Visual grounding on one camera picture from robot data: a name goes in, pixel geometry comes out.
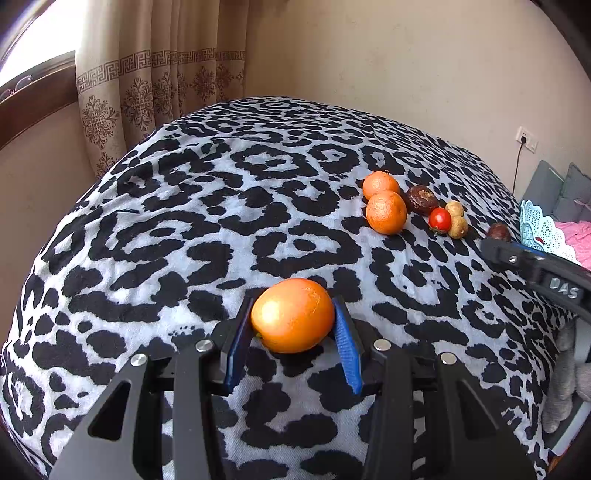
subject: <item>black and white blanket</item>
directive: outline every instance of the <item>black and white blanket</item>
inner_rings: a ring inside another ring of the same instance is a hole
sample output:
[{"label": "black and white blanket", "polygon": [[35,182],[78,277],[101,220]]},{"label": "black and white blanket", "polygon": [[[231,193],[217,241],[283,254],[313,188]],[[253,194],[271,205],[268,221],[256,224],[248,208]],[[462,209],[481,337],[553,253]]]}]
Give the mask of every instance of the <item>black and white blanket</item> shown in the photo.
[{"label": "black and white blanket", "polygon": [[[416,214],[401,235],[374,232],[361,192],[372,170],[459,200],[472,233],[435,236]],[[134,352],[171,355],[233,317],[249,288],[305,277],[397,345],[455,353],[542,477],[540,408],[566,313],[479,253],[491,223],[515,233],[517,219],[479,158],[415,128],[289,98],[204,108],[132,150],[35,259],[2,350],[2,416],[47,474]],[[373,400],[351,393],[332,340],[299,355],[254,340],[247,375],[214,400],[229,478],[359,478]]]}]

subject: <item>orange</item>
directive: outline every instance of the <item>orange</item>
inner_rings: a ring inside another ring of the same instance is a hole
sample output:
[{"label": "orange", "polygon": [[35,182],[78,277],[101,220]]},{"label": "orange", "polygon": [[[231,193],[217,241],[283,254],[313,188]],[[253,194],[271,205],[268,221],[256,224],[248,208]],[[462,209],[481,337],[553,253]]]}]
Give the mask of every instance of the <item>orange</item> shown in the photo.
[{"label": "orange", "polygon": [[291,278],[273,285],[252,306],[251,322],[275,353],[298,353],[318,344],[335,322],[328,292],[315,281]]},{"label": "orange", "polygon": [[369,199],[365,216],[377,233],[393,235],[400,233],[406,223],[406,205],[398,193],[376,193]]},{"label": "orange", "polygon": [[396,179],[384,171],[374,171],[370,173],[363,181],[363,195],[368,200],[379,192],[389,190],[394,193],[400,193],[400,186]]}]

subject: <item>pillow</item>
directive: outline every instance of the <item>pillow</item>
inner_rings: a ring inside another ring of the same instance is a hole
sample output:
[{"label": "pillow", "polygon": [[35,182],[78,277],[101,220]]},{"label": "pillow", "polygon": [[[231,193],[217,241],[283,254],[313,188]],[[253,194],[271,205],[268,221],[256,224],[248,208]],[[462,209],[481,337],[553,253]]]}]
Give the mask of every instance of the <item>pillow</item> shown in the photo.
[{"label": "pillow", "polygon": [[578,222],[583,213],[583,204],[591,200],[591,179],[577,165],[571,163],[566,174],[552,216],[559,222]]},{"label": "pillow", "polygon": [[553,169],[548,162],[540,160],[538,168],[523,194],[523,200],[531,200],[531,203],[542,209],[546,216],[552,215],[554,205],[562,190],[564,179]]}]

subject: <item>wall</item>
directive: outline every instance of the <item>wall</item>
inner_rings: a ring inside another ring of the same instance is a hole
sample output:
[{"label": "wall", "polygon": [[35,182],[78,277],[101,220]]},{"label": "wall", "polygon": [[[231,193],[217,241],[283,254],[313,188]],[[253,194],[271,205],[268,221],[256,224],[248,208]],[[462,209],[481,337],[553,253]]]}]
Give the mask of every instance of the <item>wall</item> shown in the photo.
[{"label": "wall", "polygon": [[246,94],[360,109],[468,148],[521,197],[540,159],[591,173],[591,82],[530,0],[250,0]]},{"label": "wall", "polygon": [[77,103],[0,150],[0,345],[33,259],[93,183]]}]

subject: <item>red tomato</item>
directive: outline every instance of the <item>red tomato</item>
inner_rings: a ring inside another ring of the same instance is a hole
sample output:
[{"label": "red tomato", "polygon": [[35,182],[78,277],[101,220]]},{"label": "red tomato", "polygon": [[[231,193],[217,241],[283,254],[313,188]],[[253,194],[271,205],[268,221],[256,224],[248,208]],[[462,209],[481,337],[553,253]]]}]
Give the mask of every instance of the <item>red tomato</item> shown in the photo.
[{"label": "red tomato", "polygon": [[429,227],[435,233],[447,233],[452,227],[451,214],[445,208],[437,207],[429,215]]}]

